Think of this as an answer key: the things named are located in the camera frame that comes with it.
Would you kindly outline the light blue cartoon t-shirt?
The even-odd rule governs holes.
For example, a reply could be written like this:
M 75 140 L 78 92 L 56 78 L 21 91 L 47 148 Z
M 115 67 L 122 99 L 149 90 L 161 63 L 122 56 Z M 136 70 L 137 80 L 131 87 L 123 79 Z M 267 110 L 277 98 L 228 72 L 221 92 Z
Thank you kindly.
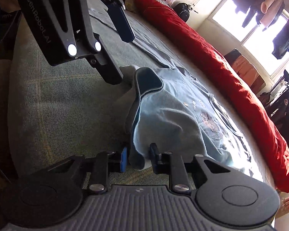
M 125 66 L 125 130 L 130 134 L 129 162 L 151 166 L 150 144 L 185 162 L 201 154 L 261 179 L 251 148 L 240 128 L 215 96 L 184 68 Z

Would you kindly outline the black round bag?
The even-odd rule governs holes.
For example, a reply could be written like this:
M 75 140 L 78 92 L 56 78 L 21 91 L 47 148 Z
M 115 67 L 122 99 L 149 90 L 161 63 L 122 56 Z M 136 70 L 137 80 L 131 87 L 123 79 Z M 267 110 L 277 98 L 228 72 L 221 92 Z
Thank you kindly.
M 178 3 L 174 6 L 174 11 L 178 15 L 180 19 L 182 19 L 184 22 L 187 22 L 190 16 L 190 12 L 198 13 L 196 10 L 194 10 L 193 6 L 187 3 Z

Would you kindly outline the red quilt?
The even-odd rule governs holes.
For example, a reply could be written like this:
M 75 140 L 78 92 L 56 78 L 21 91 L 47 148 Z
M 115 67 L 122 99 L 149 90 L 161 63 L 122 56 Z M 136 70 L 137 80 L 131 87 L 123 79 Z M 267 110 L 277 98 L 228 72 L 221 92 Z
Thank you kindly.
M 134 0 L 139 14 L 163 33 L 227 98 L 247 124 L 276 187 L 289 193 L 289 148 L 262 103 L 211 44 L 174 10 L 156 0 Z

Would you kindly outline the brown cardboard box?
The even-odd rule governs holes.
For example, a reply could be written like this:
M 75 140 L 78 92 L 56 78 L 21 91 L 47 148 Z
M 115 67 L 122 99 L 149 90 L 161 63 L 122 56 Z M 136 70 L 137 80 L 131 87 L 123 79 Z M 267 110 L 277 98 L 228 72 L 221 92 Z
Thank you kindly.
M 258 70 L 237 49 L 227 53 L 224 58 L 255 94 L 258 94 L 265 87 L 266 83 Z

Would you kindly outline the black jacket on rack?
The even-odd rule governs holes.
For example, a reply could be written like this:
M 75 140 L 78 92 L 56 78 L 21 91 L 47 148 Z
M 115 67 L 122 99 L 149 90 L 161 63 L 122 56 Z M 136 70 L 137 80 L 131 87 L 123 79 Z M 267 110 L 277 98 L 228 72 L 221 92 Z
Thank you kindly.
M 269 92 L 258 98 L 289 148 L 289 73 L 285 70 Z

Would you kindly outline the pink hanging garment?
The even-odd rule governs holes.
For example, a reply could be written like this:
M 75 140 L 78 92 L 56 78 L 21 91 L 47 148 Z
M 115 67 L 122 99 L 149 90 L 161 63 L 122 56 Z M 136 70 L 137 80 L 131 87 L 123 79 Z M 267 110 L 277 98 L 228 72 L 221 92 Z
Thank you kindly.
M 260 5 L 260 11 L 264 14 L 260 23 L 265 27 L 268 28 L 274 18 L 278 10 L 281 7 L 283 0 L 264 0 Z

